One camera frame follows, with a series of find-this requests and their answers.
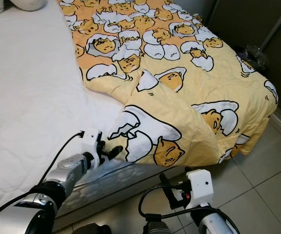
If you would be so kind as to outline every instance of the tile floor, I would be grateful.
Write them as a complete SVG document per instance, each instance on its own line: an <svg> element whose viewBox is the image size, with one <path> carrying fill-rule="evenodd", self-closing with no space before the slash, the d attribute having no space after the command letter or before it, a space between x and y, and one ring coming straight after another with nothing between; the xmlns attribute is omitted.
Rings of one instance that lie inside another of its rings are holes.
<svg viewBox="0 0 281 234"><path fill-rule="evenodd" d="M205 167L212 174L214 205L220 207L242 234L281 234L281 126L271 118L263 136L249 156L237 155L221 165ZM184 175L172 179L181 181ZM113 234L142 234L145 220L138 214L136 195L57 234L95 222L108 224ZM171 212L162 190L145 200L147 213ZM186 215L166 219L175 234L198 234L196 225Z"/></svg>

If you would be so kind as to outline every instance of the comforter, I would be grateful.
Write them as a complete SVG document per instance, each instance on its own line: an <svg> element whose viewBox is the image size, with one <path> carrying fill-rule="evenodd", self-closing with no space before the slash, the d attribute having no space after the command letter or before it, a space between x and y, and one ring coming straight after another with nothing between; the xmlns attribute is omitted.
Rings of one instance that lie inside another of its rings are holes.
<svg viewBox="0 0 281 234"><path fill-rule="evenodd" d="M137 163L202 166L248 154L273 84L171 0L59 1L84 85L125 105L106 147Z"/></svg>

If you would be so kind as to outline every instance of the black cable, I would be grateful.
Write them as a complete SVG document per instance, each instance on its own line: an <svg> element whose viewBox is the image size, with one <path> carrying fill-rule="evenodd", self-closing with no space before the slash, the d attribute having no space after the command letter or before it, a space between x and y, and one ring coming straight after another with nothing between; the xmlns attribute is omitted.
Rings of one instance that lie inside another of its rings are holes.
<svg viewBox="0 0 281 234"><path fill-rule="evenodd" d="M41 183L43 183L45 177L47 176L48 172L50 171L50 169L52 168L52 166L54 165L56 159L58 158L58 156L60 155L60 153L63 151L64 147L66 147L67 144L69 144L69 142L74 138L79 136L80 138L83 138L84 136L84 131L81 131L80 133L77 133L75 135L73 135L72 137L69 138L69 140L66 141L66 143L64 143L64 145L61 147L61 149L58 151L58 153L56 154L55 158L53 159L51 165L49 165L49 167L47 168L47 170L45 171L45 173L43 174L41 180L39 181L39 183L37 185L40 185Z"/></svg>
<svg viewBox="0 0 281 234"><path fill-rule="evenodd" d="M140 200L139 200L139 204L138 204L138 212L139 214L144 217L144 218L147 218L147 214L143 213L142 210L141 210L141 207L142 207L142 203L145 199L145 197L148 195L148 193L150 193L151 191L155 190L155 189L160 189L160 188L171 188L171 189L177 189L177 190L180 190L180 185L157 185L157 186L154 186L153 188L150 188L148 190L145 191L145 193L141 196ZM237 226L235 225L235 223L231 220L231 218L229 218L229 216L227 216L224 212L222 212L221 210L219 209L216 209L216 208L213 208L213 207L194 207L194 208L190 208L190 209L187 209L187 210L183 210L183 211L178 211L178 212L174 212L174 213L170 213L170 214L165 214L165 215L161 215L159 216L161 219L165 219L165 218L171 218L171 217L174 217L174 216L177 216L177 215L182 215L182 214L185 214L185 213L189 213L189 212L193 212L193 211L197 211L197 210L210 210L210 211L214 211L216 213L219 213L224 219L228 220L228 222L230 223L230 225L236 230L236 232L238 234L240 234L240 231L239 229L237 228Z"/></svg>
<svg viewBox="0 0 281 234"><path fill-rule="evenodd" d="M25 194L22 194L22 195L20 195L20 196L17 196L17 197L15 197L14 199L12 199L12 200L6 202L4 205L2 205L2 206L0 207L0 212L1 212L2 210L4 210L7 206L10 206L10 205L13 204L14 202L16 202L16 201L18 201L18 200L24 198L24 197L27 196L27 195L29 195L29 192L26 192Z"/></svg>
<svg viewBox="0 0 281 234"><path fill-rule="evenodd" d="M56 156L55 156L55 158L53 159L51 165L47 168L46 172L43 174L43 176L42 176L41 180L39 181L38 185L40 185L40 184L44 181L46 175L48 174L48 172L49 172L50 169L52 168L53 164L55 163L56 159L58 158L58 156L59 156L59 154L62 152L62 150L63 150L63 149L66 147L66 145L67 145L74 137L76 137L76 136L79 136L80 138L83 138L83 136L84 136L84 131L81 131L80 133L77 133L77 134L73 135L72 137L69 138L69 140L66 141L66 143L61 147L61 149L60 149L60 150L58 151L58 153L56 154ZM15 197L14 199L12 199L12 200L10 200L10 201L8 201L8 202L6 202L4 205L2 205L2 206L0 207L0 212L1 212L2 210L4 210L6 207L8 207L8 206L10 206L11 204L13 204L14 202L16 202L16 201L18 201L18 200L20 200L20 199L26 197L26 196L29 195L29 194L30 194L30 192L26 192L26 193L24 193L24 194L22 194L22 195L19 195L19 196Z"/></svg>

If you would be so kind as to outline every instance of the white mattress pad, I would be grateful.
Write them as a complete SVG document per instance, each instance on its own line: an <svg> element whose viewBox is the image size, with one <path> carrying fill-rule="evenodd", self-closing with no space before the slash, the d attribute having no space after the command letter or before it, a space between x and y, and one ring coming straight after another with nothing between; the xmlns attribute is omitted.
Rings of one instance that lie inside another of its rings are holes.
<svg viewBox="0 0 281 234"><path fill-rule="evenodd" d="M0 14L0 205L35 185L64 142L88 127L105 137L122 105L85 89L56 1ZM59 159L80 153L74 139ZM115 161L81 182L125 166Z"/></svg>

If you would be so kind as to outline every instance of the mattress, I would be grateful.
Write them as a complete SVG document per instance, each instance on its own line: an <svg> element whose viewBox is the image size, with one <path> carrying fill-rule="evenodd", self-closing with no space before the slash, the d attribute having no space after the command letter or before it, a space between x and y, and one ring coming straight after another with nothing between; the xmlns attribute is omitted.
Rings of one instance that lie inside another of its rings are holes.
<svg viewBox="0 0 281 234"><path fill-rule="evenodd" d="M34 12L6 9L0 14L0 205L35 185L72 135L94 127L105 137L121 109L115 99L83 87L55 1ZM74 139L60 159L79 152L80 139ZM128 165L105 163L80 183L111 171L119 175Z"/></svg>
<svg viewBox="0 0 281 234"><path fill-rule="evenodd" d="M123 188L136 184L141 180L147 179L149 176L164 171L164 168L156 165L129 163L123 168L108 171L109 172L105 174L95 174L99 177L97 179L90 178L87 182L78 184L73 189L71 195L62 204L57 216L74 211L94 201L118 192ZM125 193L134 195L133 191L128 192L128 190L126 190Z"/></svg>

